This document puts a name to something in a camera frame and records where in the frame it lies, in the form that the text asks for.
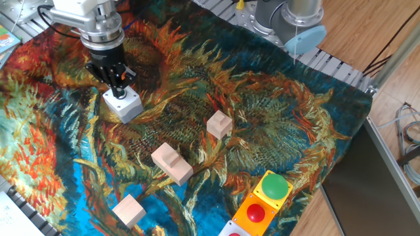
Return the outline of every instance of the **white block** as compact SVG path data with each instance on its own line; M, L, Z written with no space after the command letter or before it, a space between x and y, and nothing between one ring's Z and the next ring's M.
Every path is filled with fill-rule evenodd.
M140 96L131 87L126 87L124 91L124 99L114 97L111 89L106 91L102 97L109 109L118 116L122 123L126 124L143 112L143 104Z
M143 207L129 194L112 211L130 229L146 215Z
M221 111L216 111L207 122L207 131L221 140L232 129L232 126L232 119L229 116Z
M162 144L152 153L152 160L179 186L185 184L194 173L190 164L180 158L177 151L167 143Z
M239 225L235 224L232 220L229 220L228 223L224 226L219 236L230 236L238 234L239 236L251 236L248 232L242 229Z

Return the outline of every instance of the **metal panel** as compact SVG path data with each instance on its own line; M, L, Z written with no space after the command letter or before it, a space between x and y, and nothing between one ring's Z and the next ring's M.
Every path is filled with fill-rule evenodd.
M20 210L27 216L28 218L31 218L33 215L37 213L37 211L29 204L26 203L24 206L20 208Z
M229 20L234 15L234 9L236 8L236 5L233 4L228 9L226 9L222 14L220 14L220 18L223 20Z
M52 228L45 236L55 236L56 234L58 234L57 230Z
M321 51L315 58L313 58L309 64L307 64L312 69L320 62L320 60L326 55L326 52Z
M236 17L232 17L232 18L229 20L229 23L231 23L232 25L237 26L237 25L238 25L238 19L236 19Z
M362 82L362 76L363 76L362 72L359 72L356 78L353 79L353 82L351 82L350 85L357 88L358 85Z
M219 3L220 1L223 1L223 0L208 0L207 2L205 2L204 3L204 7L206 8L206 9L212 9L217 3Z
M321 70L325 66L325 64L326 64L326 62L327 62L327 60L330 56L331 56L330 54L325 53L325 55L321 58L321 60L313 68L316 69L317 71Z
M42 228L41 232L44 235L46 235L52 229L53 229L53 226L51 224L47 224L44 228Z
M42 28L44 28L44 30L48 29L48 25L41 19L40 16L35 17L34 19L31 20L32 22L35 22L36 24L39 24Z
M38 229L43 229L48 224L40 213L37 213L34 217L32 217L31 221Z
M365 92L366 89L368 89L370 85L370 81L371 81L371 77L368 77L368 76L364 77L362 84L359 86L359 89L362 92Z
M231 0L222 0L221 3L219 3L213 10L212 12L216 15L219 16L224 10L227 10L227 8L233 4L233 2Z
M44 31L43 28L39 27L37 24L33 23L32 21L28 21L28 23L26 23L29 27L31 27L32 29L34 29L36 32L38 32L38 34L40 34L42 31Z
M350 75L345 79L345 82L351 84L353 80L358 76L359 71L355 69L354 71L350 72Z
M22 206L24 206L26 204L26 200L25 198L23 198L22 196L17 198L17 200L15 200L14 202L16 204L16 206L18 206L19 208L21 208Z
M349 76L349 73L351 72L352 67L347 64L342 64L337 71L337 73L334 75L334 78L344 81L347 76Z
M312 59L314 59L315 55L319 52L320 50L315 48L310 50L309 52L305 53L302 55L301 59L299 59L303 64L308 65Z
M333 75L337 71L339 64L341 63L340 60L336 58L331 58L328 64L323 68L322 72L327 75Z

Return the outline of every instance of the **black cable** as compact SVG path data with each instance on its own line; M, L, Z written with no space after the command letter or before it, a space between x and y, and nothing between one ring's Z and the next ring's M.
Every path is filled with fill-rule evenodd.
M66 37L69 37L69 38L72 38L72 39L80 39L80 37L76 37L76 36L73 36L73 35L68 35L68 34L65 34L65 33L62 33L62 32L60 32L60 31L58 31L56 28L54 28L52 25L50 25L48 22L47 22L47 20L44 18L44 16L42 15L42 13L41 13L41 9L47 9L47 10L51 10L53 8L53 6L49 6L49 5L40 5L40 6L38 6L38 8L37 8L37 11L38 11L38 15L39 15L39 17L41 17L41 19L52 29L52 30L54 30L55 32L57 32L57 33L59 33L59 34L61 34L61 35L63 35L63 36L66 36Z
M372 68L373 66L376 66L377 64L380 64L380 63L384 62L384 61L388 61L388 60L389 60L389 58L391 58L391 56L392 56L392 55L387 56L386 58L384 58L384 59L382 59L382 60L380 60L380 61L378 61L378 62L375 62L374 64L372 64L372 65L371 65L371 68Z
M378 66L374 67L373 69L369 70L368 72L365 72L365 73L363 74L363 77L366 77L366 76L368 76L370 73L374 72L375 70L377 70L377 69L379 69L379 68L383 67L383 66L384 66L387 62L388 62L388 60L386 60L386 61L384 61L384 62L380 63Z
M363 71L363 74L370 68L372 68L372 64L380 57L380 55L385 51L385 49L394 41L395 37L401 32L401 30L406 26L406 24L419 12L420 6L409 16L409 18L401 25L401 27L398 29L398 31L392 36L391 40L383 47L383 49L380 51L380 53L373 59L369 65L366 67L366 69Z

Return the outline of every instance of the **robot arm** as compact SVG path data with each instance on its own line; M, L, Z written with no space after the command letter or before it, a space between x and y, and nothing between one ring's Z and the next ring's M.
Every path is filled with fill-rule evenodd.
M75 27L80 40L89 49L91 61L86 69L106 83L116 98L123 98L136 73L129 69L124 56L124 31L115 0L54 0L51 9L55 22Z

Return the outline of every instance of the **white cable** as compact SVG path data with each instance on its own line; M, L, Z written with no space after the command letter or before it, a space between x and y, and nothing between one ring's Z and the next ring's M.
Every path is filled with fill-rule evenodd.
M22 11L24 10L24 5L25 5L25 0L23 0L23 2L22 2L22 8L20 9L20 12L19 12L18 18L16 19L16 22L14 23L13 28L12 28L12 30L10 31L11 33L13 32L14 28L15 28L15 27L16 27L16 25L18 24L18 21L19 21L20 15L22 14Z
M381 125L381 126L379 126L379 127L377 127L377 128L387 127L387 126L389 126L390 124L392 124L392 123L393 123L393 122L395 122L395 121L399 121L399 120L401 120L402 118L406 118L406 117L409 117L409 116L412 116L412 115L420 115L420 112L413 112L413 113L410 113L410 114L407 114L407 115L403 115L403 116L398 117L398 118L396 118L396 119L393 119L393 120L389 121L388 123L386 123L386 124L384 124L384 125Z
M403 115L403 116L401 116L401 113L402 113L402 111L403 110L405 110L405 109L410 109L410 110L412 110L412 111L415 111L414 113L411 113L411 114L407 114L407 115ZM414 108L412 108L412 107L410 107L410 106L408 106L408 105L404 105L404 106L402 106L400 109L398 109L398 111L397 111L397 113L396 113L396 119L395 120L393 120L393 121L390 121L390 122L388 122L387 124L385 124L385 125L382 125L382 127L385 127L385 126L387 126L388 124L392 124L393 122L395 122L396 121L396 128L397 128L397 131L398 131L398 141L399 141L399 143L400 143L400 152L401 152L401 155L402 156L404 156L405 154L407 154L408 152L410 152L411 150L413 150L413 149L415 149L416 147L418 147L419 145L417 145L417 144L411 144L410 146L408 146L407 148L405 148L404 147L404 134L402 133L403 131L402 131L402 127L401 127L401 124L400 124L400 120L401 120L401 118L404 118L404 117L406 117L406 116L408 116L408 115L415 115L415 114L418 114L419 112L417 112L417 110L416 109L414 109ZM417 184L417 185L419 185L420 186L420 174L419 173L417 173L414 169L413 169L413 167L410 165L410 162L408 162L407 164L405 164L404 166L403 166L403 169L404 169L404 172L407 174L407 177L410 179L410 180L412 180L412 182L414 182L415 184Z
M296 25L296 30L295 30L295 55L293 57L293 65L295 65L296 63L296 48L297 48L297 25Z

